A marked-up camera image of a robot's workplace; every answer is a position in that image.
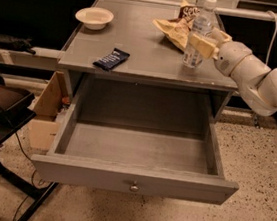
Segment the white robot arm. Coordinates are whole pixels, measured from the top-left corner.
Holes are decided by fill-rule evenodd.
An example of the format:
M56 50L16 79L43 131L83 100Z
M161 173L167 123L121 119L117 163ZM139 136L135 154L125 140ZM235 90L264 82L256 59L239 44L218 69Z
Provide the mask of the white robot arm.
M256 114L271 116L277 112L277 68L270 69L249 47L216 27L210 36L190 34L188 43L236 82L243 101Z

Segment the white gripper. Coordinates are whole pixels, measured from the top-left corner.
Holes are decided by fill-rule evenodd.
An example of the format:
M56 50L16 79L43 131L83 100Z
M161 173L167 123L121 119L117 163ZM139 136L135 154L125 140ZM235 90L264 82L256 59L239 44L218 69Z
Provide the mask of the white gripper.
M218 54L214 60L215 67L224 76L229 76L234 67L253 52L243 43L231 41L232 37L217 27L213 28L211 37L194 34L191 35L189 43L203 58L214 58ZM220 50L217 48L217 42L222 43Z

